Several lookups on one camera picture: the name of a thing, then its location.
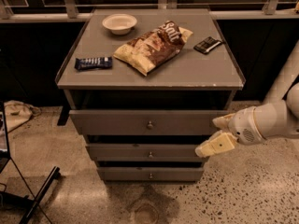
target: white bowl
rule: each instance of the white bowl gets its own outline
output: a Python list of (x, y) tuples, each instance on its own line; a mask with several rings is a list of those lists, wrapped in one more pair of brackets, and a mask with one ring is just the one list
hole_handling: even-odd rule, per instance
[(129, 14), (113, 14), (103, 19), (102, 24), (112, 34), (125, 35), (137, 24), (137, 19)]

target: white robot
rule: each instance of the white robot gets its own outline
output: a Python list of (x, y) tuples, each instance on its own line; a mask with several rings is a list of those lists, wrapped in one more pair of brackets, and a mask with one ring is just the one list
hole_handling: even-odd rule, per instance
[(208, 157), (243, 145), (261, 144), (267, 139), (299, 138), (299, 83), (286, 100), (251, 106), (234, 114), (213, 119), (220, 130), (195, 149), (199, 157)]

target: brown snack bag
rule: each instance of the brown snack bag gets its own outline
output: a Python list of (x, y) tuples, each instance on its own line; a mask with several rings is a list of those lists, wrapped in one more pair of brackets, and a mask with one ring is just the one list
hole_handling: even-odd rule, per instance
[(119, 47), (114, 57), (129, 63), (146, 76), (152, 69), (178, 55), (191, 34), (173, 21), (167, 21)]

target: gray tabletop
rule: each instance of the gray tabletop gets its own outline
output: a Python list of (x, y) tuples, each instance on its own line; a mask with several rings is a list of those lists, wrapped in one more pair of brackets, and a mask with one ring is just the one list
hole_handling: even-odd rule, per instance
[[(111, 14), (126, 13), (137, 18), (128, 35), (113, 35), (102, 25)], [(130, 65), (113, 58), (109, 70), (79, 72), (76, 58), (112, 56), (124, 43), (172, 20), (193, 32), (180, 54), (162, 64), (146, 77)], [(208, 36), (221, 39), (206, 9), (97, 9), (94, 11), (69, 63), (58, 81), (61, 89), (198, 89), (240, 90), (244, 80), (239, 75), (225, 45), (204, 55), (193, 46)]]

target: concrete floor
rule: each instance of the concrete floor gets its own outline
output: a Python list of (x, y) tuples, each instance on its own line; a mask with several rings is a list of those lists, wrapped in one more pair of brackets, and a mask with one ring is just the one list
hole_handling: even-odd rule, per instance
[[(233, 110), (239, 107), (234, 103)], [(41, 204), (52, 223), (299, 223), (299, 140), (213, 156), (196, 183), (105, 184), (72, 121), (56, 125), (60, 112), (42, 107), (40, 116), (9, 133), (12, 158), (34, 192), (54, 166), (61, 169)], [(7, 192), (29, 194), (12, 162), (0, 182)], [(1, 204), (0, 223), (19, 223), (21, 213)], [(37, 210), (31, 223), (50, 222)]]

